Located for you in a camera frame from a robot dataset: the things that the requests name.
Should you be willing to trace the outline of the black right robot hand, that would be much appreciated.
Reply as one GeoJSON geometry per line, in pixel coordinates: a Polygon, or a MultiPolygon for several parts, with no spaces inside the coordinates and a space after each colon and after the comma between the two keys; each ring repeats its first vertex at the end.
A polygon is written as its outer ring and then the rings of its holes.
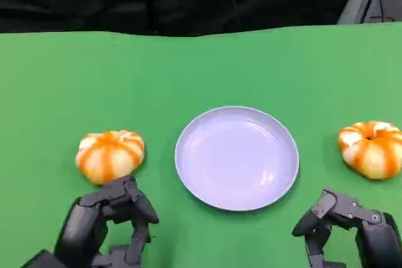
{"type": "Polygon", "coordinates": [[[345,267],[343,262],[327,261],[323,248],[332,227],[356,228],[355,241],[363,267],[401,267],[401,235],[393,216],[369,210],[359,199],[330,188],[322,191],[318,201],[299,219],[292,231],[305,239],[311,267],[345,267]]]}

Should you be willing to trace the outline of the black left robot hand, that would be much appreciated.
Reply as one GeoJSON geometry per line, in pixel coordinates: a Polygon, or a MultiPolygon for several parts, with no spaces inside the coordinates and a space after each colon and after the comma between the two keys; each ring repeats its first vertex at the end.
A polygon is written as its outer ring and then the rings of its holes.
{"type": "Polygon", "coordinates": [[[142,253],[151,241],[150,224],[159,218],[133,176],[123,176],[77,198],[63,223],[54,249],[67,267],[142,267],[142,253]],[[130,243],[100,253],[109,221],[131,222],[130,243]]]}

